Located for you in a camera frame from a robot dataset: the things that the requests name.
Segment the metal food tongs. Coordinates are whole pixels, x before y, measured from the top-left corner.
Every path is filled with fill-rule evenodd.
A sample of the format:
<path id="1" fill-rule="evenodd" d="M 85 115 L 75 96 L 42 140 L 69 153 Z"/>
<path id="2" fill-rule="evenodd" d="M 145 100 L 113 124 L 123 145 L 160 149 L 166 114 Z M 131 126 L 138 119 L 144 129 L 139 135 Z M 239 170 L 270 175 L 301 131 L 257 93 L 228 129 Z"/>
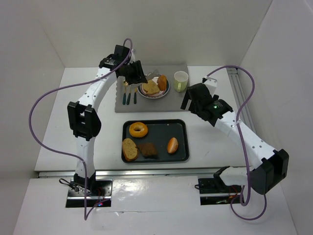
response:
<path id="1" fill-rule="evenodd" d="M 160 73 L 158 72 L 158 70 L 154 70 L 153 72 L 150 72 L 148 74 L 145 75 L 145 78 L 146 78 L 146 82 L 147 83 L 148 81 L 154 79 L 154 78 L 159 78 L 160 77 Z M 144 82 L 139 82 L 139 83 L 136 83 L 136 84 L 131 84 L 130 87 L 132 89 L 135 89 L 137 88 L 138 86 L 141 86 L 142 84 L 144 84 Z"/>

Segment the small seeded bread slice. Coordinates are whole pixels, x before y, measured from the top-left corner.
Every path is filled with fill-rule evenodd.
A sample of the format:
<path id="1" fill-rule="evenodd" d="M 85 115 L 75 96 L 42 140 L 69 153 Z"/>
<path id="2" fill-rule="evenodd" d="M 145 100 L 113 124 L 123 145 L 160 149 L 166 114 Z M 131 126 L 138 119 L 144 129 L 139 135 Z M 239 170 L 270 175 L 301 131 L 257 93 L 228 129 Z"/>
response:
<path id="1" fill-rule="evenodd" d="M 157 86 L 160 91 L 165 91 L 167 89 L 167 77 L 165 75 L 161 75 L 157 79 Z"/>

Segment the orange bread roll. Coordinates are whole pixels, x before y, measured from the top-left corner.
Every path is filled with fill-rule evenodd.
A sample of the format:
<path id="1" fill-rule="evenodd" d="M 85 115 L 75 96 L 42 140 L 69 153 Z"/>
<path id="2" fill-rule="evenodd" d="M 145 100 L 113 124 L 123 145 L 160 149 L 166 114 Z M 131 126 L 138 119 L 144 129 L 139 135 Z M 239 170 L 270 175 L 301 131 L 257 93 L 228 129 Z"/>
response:
<path id="1" fill-rule="evenodd" d="M 169 154 L 174 154 L 177 151 L 178 146 L 179 146 L 178 140 L 175 137 L 171 138 L 167 145 L 167 152 Z"/>

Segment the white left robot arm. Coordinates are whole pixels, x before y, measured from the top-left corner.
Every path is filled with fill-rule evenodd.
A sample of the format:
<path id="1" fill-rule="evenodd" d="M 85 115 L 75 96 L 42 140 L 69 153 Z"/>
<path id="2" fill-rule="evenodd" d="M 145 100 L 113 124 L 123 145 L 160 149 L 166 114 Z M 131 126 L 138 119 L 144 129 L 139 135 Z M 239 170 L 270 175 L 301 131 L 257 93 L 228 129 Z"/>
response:
<path id="1" fill-rule="evenodd" d="M 67 106 L 70 129 L 76 138 L 77 162 L 74 183 L 94 191 L 98 188 L 95 179 L 94 143 L 100 133 L 102 123 L 97 111 L 105 94 L 116 82 L 118 77 L 124 77 L 128 85 L 138 86 L 146 83 L 147 79 L 139 60 L 129 58 L 117 70 L 120 61 L 110 57 L 104 58 L 97 73 L 97 81 L 93 82 L 78 101 L 70 102 Z"/>

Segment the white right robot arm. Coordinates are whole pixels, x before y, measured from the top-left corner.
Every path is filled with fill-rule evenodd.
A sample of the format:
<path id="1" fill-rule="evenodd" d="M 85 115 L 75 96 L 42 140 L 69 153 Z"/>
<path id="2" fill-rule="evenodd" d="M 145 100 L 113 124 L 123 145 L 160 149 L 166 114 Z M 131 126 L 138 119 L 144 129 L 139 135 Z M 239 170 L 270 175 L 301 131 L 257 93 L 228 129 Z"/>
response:
<path id="1" fill-rule="evenodd" d="M 230 105 L 210 94 L 207 85 L 198 83 L 187 88 L 181 108 L 208 121 L 237 146 L 245 147 L 248 167 L 225 166 L 214 174 L 224 185 L 250 185 L 255 192 L 265 195 L 286 177 L 288 153 L 284 149 L 276 150 L 259 138 L 237 119 Z"/>

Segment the dark brown chocolate bread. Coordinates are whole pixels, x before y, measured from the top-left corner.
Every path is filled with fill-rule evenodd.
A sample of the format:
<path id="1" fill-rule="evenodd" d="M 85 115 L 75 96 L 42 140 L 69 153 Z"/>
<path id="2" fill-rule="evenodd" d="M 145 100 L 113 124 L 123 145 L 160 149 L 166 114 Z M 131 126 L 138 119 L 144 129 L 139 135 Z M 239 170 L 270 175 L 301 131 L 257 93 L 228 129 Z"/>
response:
<path id="1" fill-rule="evenodd" d="M 157 149 L 153 143 L 142 143 L 138 145 L 138 148 L 144 158 L 157 157 Z"/>

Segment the oval seeded bread slice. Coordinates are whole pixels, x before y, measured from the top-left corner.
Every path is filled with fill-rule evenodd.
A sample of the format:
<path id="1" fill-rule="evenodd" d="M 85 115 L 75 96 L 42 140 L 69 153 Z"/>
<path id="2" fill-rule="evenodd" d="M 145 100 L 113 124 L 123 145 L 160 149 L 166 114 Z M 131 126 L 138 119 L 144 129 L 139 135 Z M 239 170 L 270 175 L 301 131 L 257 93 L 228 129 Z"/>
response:
<path id="1" fill-rule="evenodd" d="M 130 138 L 126 138 L 122 142 L 122 151 L 126 161 L 131 162 L 138 158 L 139 150 L 137 145 Z"/>

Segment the pale green mug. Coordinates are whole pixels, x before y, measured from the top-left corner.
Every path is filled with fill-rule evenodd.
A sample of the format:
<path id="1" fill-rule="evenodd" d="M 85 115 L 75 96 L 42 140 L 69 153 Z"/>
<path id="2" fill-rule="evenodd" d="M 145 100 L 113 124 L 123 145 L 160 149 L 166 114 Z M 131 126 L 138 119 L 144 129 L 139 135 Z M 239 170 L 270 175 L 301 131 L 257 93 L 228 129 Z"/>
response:
<path id="1" fill-rule="evenodd" d="M 181 93 L 188 85 L 189 75 L 184 71 L 177 71 L 174 74 L 174 89 L 175 91 Z"/>

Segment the white plate teal rim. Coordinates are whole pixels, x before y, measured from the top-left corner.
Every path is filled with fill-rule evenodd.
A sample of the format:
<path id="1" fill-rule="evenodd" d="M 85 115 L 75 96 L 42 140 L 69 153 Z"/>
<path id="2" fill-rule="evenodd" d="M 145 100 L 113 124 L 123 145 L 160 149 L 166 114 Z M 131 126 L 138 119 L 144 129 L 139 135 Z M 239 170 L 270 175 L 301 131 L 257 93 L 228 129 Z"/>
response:
<path id="1" fill-rule="evenodd" d="M 154 78 L 152 79 L 156 84 L 157 84 L 157 79 L 158 78 Z M 155 95 L 147 95 L 145 94 L 144 90 L 142 89 L 142 85 L 138 87 L 137 91 L 145 98 L 149 98 L 149 99 L 158 99 L 161 98 L 163 96 L 165 96 L 170 90 L 170 83 L 169 80 L 167 80 L 167 89 L 165 91 L 160 91 L 159 93 L 155 94 Z"/>

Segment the grey placemat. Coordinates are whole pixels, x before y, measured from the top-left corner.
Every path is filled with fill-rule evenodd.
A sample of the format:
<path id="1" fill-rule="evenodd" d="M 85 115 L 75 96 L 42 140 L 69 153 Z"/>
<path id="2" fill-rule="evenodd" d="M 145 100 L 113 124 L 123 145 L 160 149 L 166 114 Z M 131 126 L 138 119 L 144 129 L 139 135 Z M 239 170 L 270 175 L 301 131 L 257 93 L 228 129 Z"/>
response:
<path id="1" fill-rule="evenodd" d="M 158 99 L 149 99 L 143 97 L 137 91 L 137 104 L 134 104 L 134 90 L 132 89 L 130 104 L 123 105 L 124 77 L 117 80 L 116 85 L 116 99 L 115 99 L 115 112 L 117 113 L 140 113 L 140 112 L 180 112 L 182 109 L 181 104 L 185 92 L 178 93 L 174 89 L 174 74 L 177 71 L 184 71 L 188 73 L 186 64 L 180 65 L 143 65 L 145 74 L 158 70 L 161 75 L 165 75 L 170 83 L 169 92 Z"/>

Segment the orange glazed donut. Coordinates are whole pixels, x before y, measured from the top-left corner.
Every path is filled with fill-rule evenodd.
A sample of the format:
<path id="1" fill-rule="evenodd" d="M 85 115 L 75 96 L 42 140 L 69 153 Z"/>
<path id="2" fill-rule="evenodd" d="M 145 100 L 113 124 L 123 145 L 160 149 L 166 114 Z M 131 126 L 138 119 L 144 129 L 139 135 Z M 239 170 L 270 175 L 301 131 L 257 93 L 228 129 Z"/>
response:
<path id="1" fill-rule="evenodd" d="M 148 127 L 142 122 L 135 122 L 130 125 L 129 133 L 132 137 L 142 138 L 148 134 Z"/>

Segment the aluminium rail right side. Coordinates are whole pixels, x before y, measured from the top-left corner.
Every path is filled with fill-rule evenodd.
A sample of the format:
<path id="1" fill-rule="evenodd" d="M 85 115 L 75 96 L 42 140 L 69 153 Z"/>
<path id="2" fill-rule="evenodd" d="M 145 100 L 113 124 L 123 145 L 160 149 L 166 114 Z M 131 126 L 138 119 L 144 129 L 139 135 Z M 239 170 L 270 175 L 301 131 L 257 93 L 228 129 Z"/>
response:
<path id="1" fill-rule="evenodd" d="M 246 96 L 243 92 L 243 88 L 239 80 L 238 70 L 231 67 L 227 67 L 226 70 L 229 76 L 237 107 L 240 108 L 246 101 Z M 240 120 L 246 124 L 246 126 L 254 133 L 255 136 L 257 136 L 247 103 L 240 111 Z"/>

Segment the aluminium rail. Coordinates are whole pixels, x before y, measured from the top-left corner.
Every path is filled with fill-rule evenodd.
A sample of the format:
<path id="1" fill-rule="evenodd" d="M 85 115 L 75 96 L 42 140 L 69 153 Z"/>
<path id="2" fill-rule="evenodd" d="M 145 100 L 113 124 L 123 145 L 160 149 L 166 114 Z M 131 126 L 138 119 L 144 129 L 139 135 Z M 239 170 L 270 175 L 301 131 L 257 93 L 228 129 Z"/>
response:
<path id="1" fill-rule="evenodd" d="M 154 176 L 185 176 L 213 175 L 221 168 L 170 168 L 170 169 L 130 169 L 130 170 L 101 170 L 96 171 L 96 178 L 113 177 L 154 177 Z"/>
<path id="2" fill-rule="evenodd" d="M 246 96 L 243 92 L 243 88 L 239 80 L 238 70 L 231 67 L 227 67 L 226 70 L 229 76 L 237 107 L 240 108 L 246 101 Z M 246 126 L 254 133 L 255 136 L 257 136 L 247 103 L 240 111 L 240 120 L 246 124 Z"/>

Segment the aluminium rail front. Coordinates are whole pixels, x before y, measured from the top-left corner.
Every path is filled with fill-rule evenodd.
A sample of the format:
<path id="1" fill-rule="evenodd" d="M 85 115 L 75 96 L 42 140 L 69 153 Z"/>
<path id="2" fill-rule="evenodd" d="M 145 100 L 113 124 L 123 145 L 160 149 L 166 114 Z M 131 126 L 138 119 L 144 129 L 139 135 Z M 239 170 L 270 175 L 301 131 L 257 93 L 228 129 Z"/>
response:
<path id="1" fill-rule="evenodd" d="M 185 176 L 213 175 L 221 168 L 170 168 L 170 169 L 130 169 L 130 170 L 101 170 L 96 171 L 96 178 L 113 177 L 154 177 L 154 176 Z"/>

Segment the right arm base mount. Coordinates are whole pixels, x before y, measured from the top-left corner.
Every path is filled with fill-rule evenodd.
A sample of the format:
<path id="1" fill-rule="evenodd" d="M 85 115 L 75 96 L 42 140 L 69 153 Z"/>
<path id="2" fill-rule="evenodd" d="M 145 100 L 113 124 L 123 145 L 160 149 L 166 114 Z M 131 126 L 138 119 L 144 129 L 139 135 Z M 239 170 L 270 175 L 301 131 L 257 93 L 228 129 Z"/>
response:
<path id="1" fill-rule="evenodd" d="M 241 186 L 225 186 L 214 178 L 199 178 L 195 189 L 200 193 L 201 206 L 226 205 L 234 199 L 234 204 L 239 204 Z"/>

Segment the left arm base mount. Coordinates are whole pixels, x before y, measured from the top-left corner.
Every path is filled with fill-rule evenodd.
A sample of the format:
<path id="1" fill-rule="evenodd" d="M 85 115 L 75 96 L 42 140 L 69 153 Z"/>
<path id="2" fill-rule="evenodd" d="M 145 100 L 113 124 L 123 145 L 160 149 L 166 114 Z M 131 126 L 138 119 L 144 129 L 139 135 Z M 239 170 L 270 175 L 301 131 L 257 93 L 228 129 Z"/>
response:
<path id="1" fill-rule="evenodd" d="M 87 207 L 110 207 L 112 195 L 112 180 L 98 181 L 95 189 L 85 189 L 73 180 L 59 179 L 59 183 L 68 186 L 66 208 L 83 208 L 84 193 L 87 193 Z"/>

